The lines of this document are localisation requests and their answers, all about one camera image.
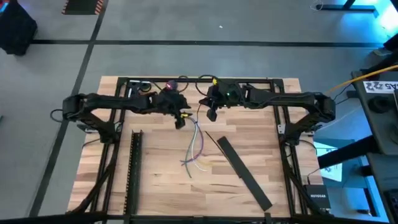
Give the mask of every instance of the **wooden table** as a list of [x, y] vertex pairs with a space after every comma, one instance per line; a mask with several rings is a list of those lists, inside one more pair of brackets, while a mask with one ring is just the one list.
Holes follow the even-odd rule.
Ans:
[[[98, 94], [114, 95], [117, 79], [102, 77]], [[300, 92], [298, 79], [285, 78], [284, 83], [287, 93]], [[266, 84], [253, 85], [269, 88]], [[201, 91], [206, 92], [209, 83], [199, 83], [198, 86]], [[193, 117], [196, 118], [198, 101], [203, 96], [196, 91], [192, 83], [183, 94], [192, 107], [188, 111], [193, 112]], [[262, 110], [247, 110], [242, 107], [221, 109], [218, 110], [218, 118], [214, 123], [206, 117], [207, 109], [206, 106], [202, 106], [199, 112], [202, 131], [208, 131], [214, 139], [226, 136], [272, 202], [273, 206], [267, 212], [271, 213], [272, 217], [289, 217], [273, 108], [269, 106]], [[305, 115], [302, 108], [289, 108], [289, 111], [292, 122]], [[96, 110], [94, 114], [108, 120], [110, 110]], [[189, 178], [180, 160], [185, 158], [193, 129], [194, 125], [187, 121], [184, 128], [175, 130], [174, 118], [168, 115], [139, 115], [126, 112], [109, 204], [110, 214], [123, 214], [131, 131], [143, 130], [138, 215], [264, 216], [244, 182], [206, 134], [199, 165], [207, 171], [200, 171], [193, 164], [189, 164], [192, 179]], [[88, 134], [86, 141], [97, 138], [97, 134]], [[309, 137], [302, 136], [302, 139], [312, 141]], [[84, 147], [68, 205], [69, 210], [75, 208], [94, 186], [102, 150], [103, 145], [99, 141]], [[309, 144], [301, 143], [297, 146], [297, 154], [302, 179], [306, 182], [307, 175], [319, 168], [315, 150]], [[310, 180], [312, 184], [322, 184], [320, 172], [311, 174]], [[99, 198], [98, 209], [102, 208], [102, 197]], [[294, 194], [294, 199], [298, 205], [297, 193]]]

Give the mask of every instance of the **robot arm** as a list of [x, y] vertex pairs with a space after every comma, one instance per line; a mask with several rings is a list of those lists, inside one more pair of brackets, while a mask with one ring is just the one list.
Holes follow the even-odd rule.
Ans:
[[271, 93], [251, 85], [242, 87], [236, 82], [213, 79], [206, 98], [199, 101], [208, 106], [207, 117], [211, 121], [217, 118], [217, 108], [243, 106], [249, 109], [261, 109], [266, 106], [295, 106], [305, 108], [309, 113], [297, 123], [286, 124], [283, 141], [297, 145], [302, 132], [309, 131], [319, 122], [330, 122], [335, 119], [335, 102], [321, 93]]
[[113, 121], [102, 121], [91, 112], [98, 108], [131, 110], [137, 114], [162, 113], [171, 114], [176, 119], [175, 128], [185, 125], [182, 109], [189, 109], [187, 99], [176, 90], [164, 88], [145, 95], [132, 95], [129, 98], [104, 96], [95, 93], [79, 94], [65, 98], [62, 105], [63, 118], [69, 121], [79, 121], [99, 132], [102, 143], [113, 143], [119, 139], [120, 130]]

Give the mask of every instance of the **black metal frame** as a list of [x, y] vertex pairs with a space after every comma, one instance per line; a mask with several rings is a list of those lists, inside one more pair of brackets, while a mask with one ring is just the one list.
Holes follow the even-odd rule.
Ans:
[[[142, 81], [150, 81], [150, 82], [167, 82], [169, 78], [118, 78], [117, 87], [115, 95], [120, 95], [121, 88], [125, 83], [129, 80], [142, 80]], [[234, 79], [239, 83], [265, 83], [270, 84], [270, 91], [275, 92], [277, 87], [281, 93], [284, 93], [284, 83], [282, 79]], [[211, 79], [200, 79], [196, 78], [188, 78], [181, 80], [181, 82], [198, 82], [198, 83], [211, 83]], [[124, 97], [127, 96], [128, 88], [125, 89]], [[285, 123], [290, 122], [289, 111], [286, 106], [282, 107], [282, 111], [284, 113]], [[123, 129], [125, 110], [121, 110], [119, 122], [121, 125], [120, 131]], [[274, 116], [275, 121], [278, 124], [281, 124], [281, 119], [279, 115], [279, 107], [274, 106]], [[116, 117], [116, 110], [112, 110], [110, 120], [114, 120]], [[303, 189], [299, 163], [297, 160], [297, 153], [295, 150], [295, 146], [290, 147], [290, 151], [292, 153], [292, 167], [290, 166], [285, 148], [287, 145], [279, 141], [280, 154], [282, 159], [282, 167], [284, 171], [284, 180], [286, 186], [287, 193], [287, 201], [289, 204], [289, 212], [291, 217], [287, 218], [270, 218], [269, 214], [266, 213], [264, 217], [188, 217], [188, 216], [148, 216], [148, 215], [136, 215], [137, 211], [137, 203], [138, 203], [138, 190], [139, 190], [139, 171], [141, 166], [141, 140], [142, 140], [142, 132], [133, 133], [132, 134], [132, 145], [131, 152], [134, 153], [134, 158], [130, 158], [129, 163], [129, 173], [127, 177], [128, 186], [127, 186], [127, 197], [124, 209], [124, 215], [108, 215], [108, 206], [111, 195], [111, 188], [113, 183], [114, 171], [116, 167], [116, 161], [119, 150], [119, 141], [114, 143], [114, 149], [112, 153], [112, 158], [105, 168], [106, 157], [109, 152], [109, 144], [105, 144], [103, 148], [103, 154], [101, 156], [101, 161], [98, 169], [97, 183], [96, 186], [91, 190], [89, 195], [94, 195], [92, 197], [92, 203], [90, 212], [85, 213], [84, 210], [78, 210], [66, 213], [64, 215], [50, 215], [44, 217], [29, 217], [29, 218], [15, 218], [10, 220], [0, 220], [0, 224], [20, 224], [20, 223], [93, 223], [103, 221], [106, 223], [107, 220], [124, 220], [125, 223], [220, 223], [220, 222], [231, 222], [231, 223], [266, 223], [270, 224], [273, 222], [281, 222], [281, 223], [378, 223], [378, 222], [368, 222], [361, 220], [352, 220], [345, 218], [335, 218], [328, 215], [308, 215], [307, 206], [304, 202], [304, 199], [307, 197], [307, 201], [311, 201], [308, 197], [306, 191]], [[106, 186], [103, 208], [101, 211], [96, 211], [96, 207], [98, 204], [98, 195], [100, 192], [100, 188], [104, 183], [104, 178], [108, 178], [108, 184]], [[293, 192], [291, 182], [296, 186], [299, 192], [299, 201], [301, 214], [295, 212], [295, 205], [293, 201]]]
[[347, 0], [344, 5], [317, 4], [318, 10], [348, 11], [348, 12], [376, 12], [374, 6], [353, 6], [355, 0]]

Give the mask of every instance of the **gray floor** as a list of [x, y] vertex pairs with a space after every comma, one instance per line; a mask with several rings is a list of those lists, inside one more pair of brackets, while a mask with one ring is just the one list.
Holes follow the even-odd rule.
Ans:
[[[88, 40], [97, 16], [63, 16], [61, 0], [20, 0], [37, 20], [37, 39]], [[312, 1], [114, 0], [99, 39], [383, 42], [373, 15], [315, 12]], [[58, 124], [52, 109], [73, 88], [86, 45], [32, 45], [24, 57], [0, 51], [0, 219], [29, 212]], [[377, 61], [369, 48], [96, 45], [81, 86], [95, 92], [102, 75], [295, 77], [303, 91], [325, 91]], [[369, 134], [359, 102], [338, 106], [343, 118], [321, 137]], [[70, 124], [41, 214], [65, 212], [84, 133]]]

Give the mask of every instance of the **purple wire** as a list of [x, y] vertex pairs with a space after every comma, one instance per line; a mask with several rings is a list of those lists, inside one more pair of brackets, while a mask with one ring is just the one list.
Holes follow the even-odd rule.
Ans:
[[192, 119], [192, 118], [188, 118], [188, 119], [190, 119], [195, 125], [197, 125], [198, 130], [199, 130], [199, 133], [200, 133], [201, 144], [200, 144], [200, 150], [199, 150], [198, 154], [195, 155], [195, 156], [193, 157], [193, 159], [191, 158], [191, 159], [189, 159], [189, 160], [187, 160], [187, 161], [180, 161], [180, 162], [183, 163], [183, 164], [181, 164], [181, 166], [184, 166], [186, 163], [191, 162], [191, 161], [194, 161], [195, 159], [197, 159], [197, 158], [201, 155], [201, 152], [202, 152], [202, 150], [203, 150], [203, 145], [204, 145], [203, 133], [202, 133], [201, 130], [200, 130], [199, 124], [198, 124], [194, 119]]

